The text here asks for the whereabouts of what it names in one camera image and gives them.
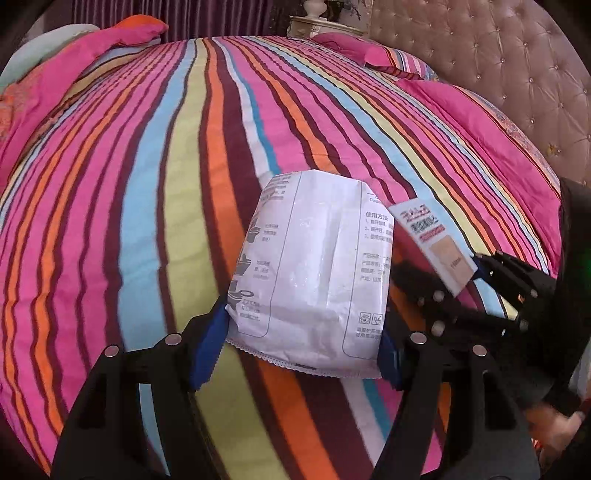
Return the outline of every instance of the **orange pillow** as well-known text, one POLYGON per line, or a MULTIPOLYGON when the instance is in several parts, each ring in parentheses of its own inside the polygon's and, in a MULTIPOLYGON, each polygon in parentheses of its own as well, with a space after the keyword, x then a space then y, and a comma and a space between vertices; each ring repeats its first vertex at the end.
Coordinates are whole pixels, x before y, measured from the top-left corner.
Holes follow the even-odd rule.
POLYGON ((134 28, 142 27, 143 25, 163 25, 165 30, 168 30, 168 25, 158 18, 150 15, 131 15, 131 17, 124 18, 118 24, 114 25, 116 28, 134 28))

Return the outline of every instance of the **white lamp base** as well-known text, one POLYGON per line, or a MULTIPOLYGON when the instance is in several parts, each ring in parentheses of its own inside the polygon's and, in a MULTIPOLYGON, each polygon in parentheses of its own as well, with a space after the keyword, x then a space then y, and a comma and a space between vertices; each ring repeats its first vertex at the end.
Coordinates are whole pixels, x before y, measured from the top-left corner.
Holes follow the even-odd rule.
POLYGON ((324 3, 324 0, 306 0, 304 2, 306 18, 318 19, 327 9, 328 5, 324 3))

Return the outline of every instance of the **pink pillow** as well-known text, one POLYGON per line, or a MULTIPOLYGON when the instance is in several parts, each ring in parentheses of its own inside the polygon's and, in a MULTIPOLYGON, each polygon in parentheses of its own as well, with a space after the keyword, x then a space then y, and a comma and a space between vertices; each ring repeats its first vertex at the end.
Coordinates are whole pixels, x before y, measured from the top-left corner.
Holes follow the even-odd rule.
POLYGON ((362 67, 410 80, 437 80, 433 69, 410 53, 345 33, 321 33, 312 40, 339 52, 362 67))

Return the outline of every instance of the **pillowcase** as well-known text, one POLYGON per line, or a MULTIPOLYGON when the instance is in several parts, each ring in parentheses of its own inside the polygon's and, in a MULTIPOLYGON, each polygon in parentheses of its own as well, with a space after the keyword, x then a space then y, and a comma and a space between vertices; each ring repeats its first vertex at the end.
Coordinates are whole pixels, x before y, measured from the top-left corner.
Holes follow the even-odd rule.
POLYGON ((312 40, 338 51, 362 67, 369 67, 409 80, 437 80, 433 69, 410 53, 389 48, 367 38, 345 33, 321 33, 312 40))
POLYGON ((0 74, 0 94, 8 85, 21 80, 33 68, 56 55, 75 39, 97 30, 100 28, 91 24, 65 25, 25 43, 10 57, 0 74))

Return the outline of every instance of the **bedsheet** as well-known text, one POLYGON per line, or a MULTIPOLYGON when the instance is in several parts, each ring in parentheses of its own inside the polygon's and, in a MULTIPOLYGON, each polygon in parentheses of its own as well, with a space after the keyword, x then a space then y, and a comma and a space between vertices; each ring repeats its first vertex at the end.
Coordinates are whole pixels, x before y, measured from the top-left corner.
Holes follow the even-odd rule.
MULTIPOLYGON (((281 37, 68 54, 43 76, 63 78, 63 94, 50 101, 55 90, 41 88, 25 106, 30 130, 0 141, 0 404, 46 471, 102 349, 152 346, 227 288, 275 174, 351 176, 386 206, 434 198, 459 244, 556 273, 557 180, 512 123, 466 90, 397 81, 281 37), (79 69, 71 81, 63 63, 79 69)), ((479 281, 461 295, 511 314, 479 281)), ((414 308, 393 287, 391 296, 419 328, 414 308)), ((401 395, 383 380, 299 374, 227 346, 197 400, 228 478, 359 480, 401 395)), ((161 454, 149 389, 141 401, 161 454)), ((425 471, 438 465, 448 408, 443 388, 425 471)))

